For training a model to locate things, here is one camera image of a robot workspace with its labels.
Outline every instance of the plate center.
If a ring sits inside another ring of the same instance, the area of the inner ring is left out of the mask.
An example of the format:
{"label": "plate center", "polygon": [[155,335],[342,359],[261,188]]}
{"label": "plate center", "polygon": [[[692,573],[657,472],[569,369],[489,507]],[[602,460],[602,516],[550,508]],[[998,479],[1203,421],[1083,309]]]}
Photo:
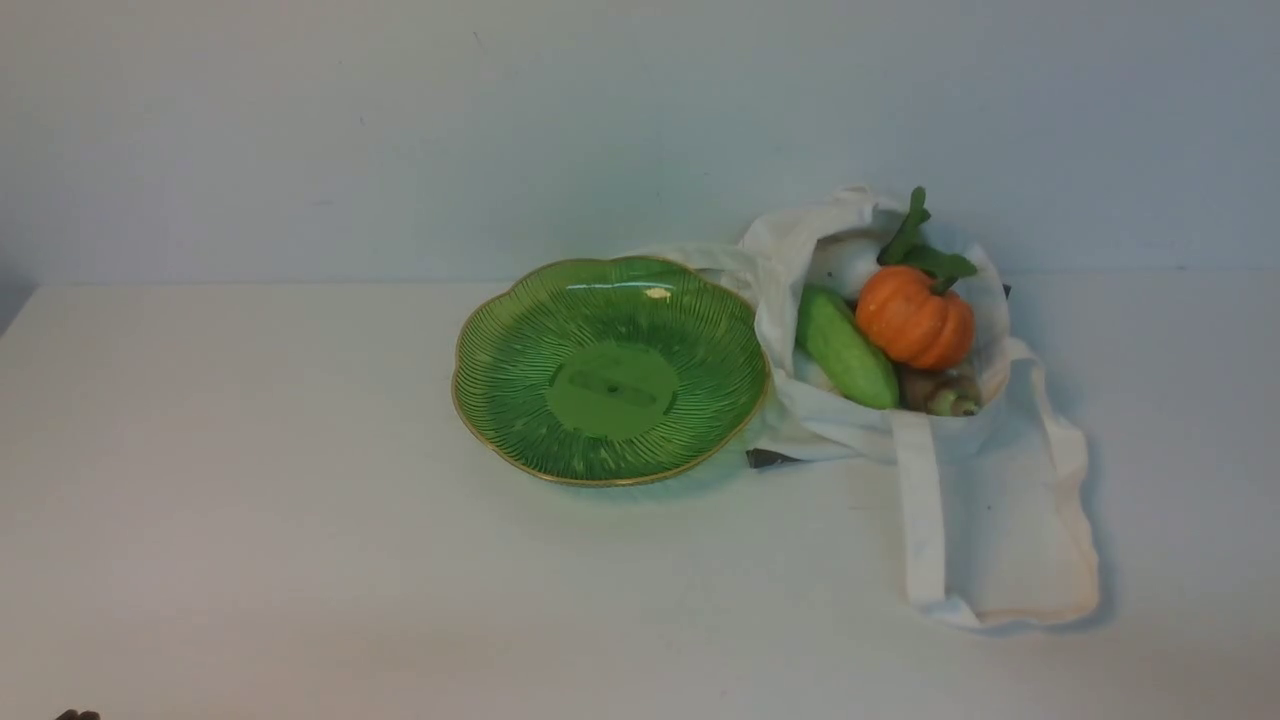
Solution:
{"label": "plate center", "polygon": [[602,342],[556,370],[547,404],[566,428],[627,439],[663,420],[678,384],[675,368],[653,348]]}

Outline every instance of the gold rim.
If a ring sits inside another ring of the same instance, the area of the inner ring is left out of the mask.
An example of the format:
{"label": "gold rim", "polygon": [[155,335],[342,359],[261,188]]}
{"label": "gold rim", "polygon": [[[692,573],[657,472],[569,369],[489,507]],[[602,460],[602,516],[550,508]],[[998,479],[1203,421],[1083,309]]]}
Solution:
{"label": "gold rim", "polygon": [[759,348],[759,352],[760,352],[760,360],[764,363],[764,387],[760,388],[760,397],[756,398],[755,406],[751,407],[751,411],[746,414],[746,418],[744,418],[742,421],[736,428],[733,428],[731,432],[726,433],[724,438],[719,443],[717,443],[716,447],[708,450],[707,452],[704,452],[699,457],[696,457],[696,459],[694,459],[694,460],[691,460],[691,461],[689,461],[689,462],[686,462],[686,464],[684,464],[680,468],[676,468],[673,470],[666,470],[666,471],[658,473],[655,475],[644,475],[641,478],[621,478],[621,479],[616,479],[616,480],[576,480],[576,479],[572,479],[572,478],[558,478],[556,475],[549,475],[547,473],[539,473],[538,470],[534,470],[532,468],[530,468],[530,466],[520,462],[515,457],[511,457],[509,455],[507,455],[506,452],[503,452],[502,450],[499,450],[498,446],[495,446],[494,443],[489,442],[488,438],[485,438],[483,434],[480,434],[480,430],[477,430],[475,428],[475,425],[471,424],[471,420],[467,419],[466,414],[462,411],[462,407],[458,405],[458,370],[461,369],[462,336],[467,332],[467,327],[471,324],[471,320],[475,319],[475,316],[481,310],[484,310],[485,307],[488,307],[489,305],[492,305],[492,304],[502,300],[503,297],[507,297],[508,295],[511,295],[522,282],[527,281],[529,278],[536,275],[538,273],[540,273],[540,272],[543,272],[543,270],[545,270],[548,268],[554,268],[556,265],[566,265],[566,264],[570,264],[570,263],[594,263],[594,264],[600,264],[600,265],[608,265],[608,264],[616,263],[618,260],[630,260],[630,259],[658,260],[660,263],[667,263],[667,264],[673,265],[676,268],[682,268],[682,269],[692,273],[694,277],[696,277],[699,281],[707,283],[708,286],[727,292],[731,297],[736,299],[739,302],[741,302],[744,306],[746,306],[748,310],[751,310],[753,316],[755,314],[755,309],[751,307],[751,304],[748,302],[746,299],[742,297],[741,295],[733,292],[732,290],[730,290],[730,288],[727,288],[727,287],[724,287],[722,284],[717,284],[717,283],[713,283],[713,282],[708,281],[707,278],[704,278],[700,274],[698,274],[698,270],[695,270],[694,268],[690,268],[689,265],[685,265],[684,263],[677,263],[677,261],[669,260],[667,258],[658,258],[657,255],[623,255],[621,258],[613,258],[613,259],[570,258],[567,260],[556,260],[554,263],[547,263],[545,265],[540,265],[540,266],[538,266],[538,268],[535,268],[535,269],[525,273],[524,275],[520,277],[518,281],[511,283],[511,287],[508,287],[503,292],[499,292],[498,295],[490,297],[489,300],[485,300],[479,306],[476,306],[476,309],[472,310],[471,314],[467,315],[467,319],[462,322],[462,328],[458,331],[458,337],[457,337],[457,340],[453,341],[453,375],[452,375],[452,378],[449,380],[449,396],[453,398],[453,413],[458,416],[460,420],[462,420],[462,424],[466,425],[467,430],[471,432],[471,436],[475,437],[477,441],[480,441],[480,443],[484,445],[485,447],[488,447],[490,451],[493,451],[494,455],[497,455],[498,457],[502,457],[503,460],[506,460],[512,466],[515,466],[515,468],[517,468],[517,469],[520,469],[520,470],[522,470],[522,471],[525,471],[525,473],[527,473],[527,474],[530,474],[530,475],[532,475],[532,477],[535,477],[538,479],[547,480],[549,483],[556,483],[558,486],[571,486],[571,487],[582,487],[582,488],[588,488],[588,487],[590,487],[590,488],[618,488],[618,487],[646,486],[649,483],[657,483],[659,480],[666,480],[668,478],[673,478],[676,475],[680,475],[681,473],[687,473],[689,470],[692,470],[698,465],[701,465],[703,462],[705,462],[707,460],[709,460],[713,455],[716,455],[721,450],[724,450],[724,447],[733,438],[736,438],[737,436],[742,434],[742,430],[745,430],[746,427],[749,424],[751,424],[751,420],[754,420],[755,416],[759,415],[760,409],[764,407],[764,401],[768,400],[768,397],[769,397],[769,388],[773,386],[773,373],[769,370],[769,356],[764,354],[764,347],[760,346],[759,338],[756,338],[756,347]]}

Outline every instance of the pumpkin stem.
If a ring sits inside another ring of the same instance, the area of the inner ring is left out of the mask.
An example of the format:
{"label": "pumpkin stem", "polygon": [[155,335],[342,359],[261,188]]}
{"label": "pumpkin stem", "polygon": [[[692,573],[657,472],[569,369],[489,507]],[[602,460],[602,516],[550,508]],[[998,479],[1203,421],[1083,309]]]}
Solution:
{"label": "pumpkin stem", "polygon": [[951,286],[956,284],[959,281],[960,278],[954,275],[950,278],[938,278],[938,281],[929,287],[929,291],[933,292],[933,295],[946,295],[947,291],[951,290]]}

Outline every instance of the orange pumpkin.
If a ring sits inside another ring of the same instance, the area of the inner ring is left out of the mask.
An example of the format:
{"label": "orange pumpkin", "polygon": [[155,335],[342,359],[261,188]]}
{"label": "orange pumpkin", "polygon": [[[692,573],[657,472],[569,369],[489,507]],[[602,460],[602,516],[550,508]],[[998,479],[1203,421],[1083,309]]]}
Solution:
{"label": "orange pumpkin", "polygon": [[954,368],[973,347],[973,307],[948,282],[936,284],[908,265],[881,268],[867,281],[854,322],[872,345],[919,370]]}

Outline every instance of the green plate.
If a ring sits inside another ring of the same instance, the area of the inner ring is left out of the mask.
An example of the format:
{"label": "green plate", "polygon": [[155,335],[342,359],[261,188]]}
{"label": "green plate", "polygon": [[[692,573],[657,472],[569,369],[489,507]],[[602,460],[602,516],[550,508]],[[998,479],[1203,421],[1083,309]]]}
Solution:
{"label": "green plate", "polygon": [[657,258],[564,260],[467,319],[453,402],[517,468],[608,487],[701,462],[746,427],[768,384],[737,295]]}

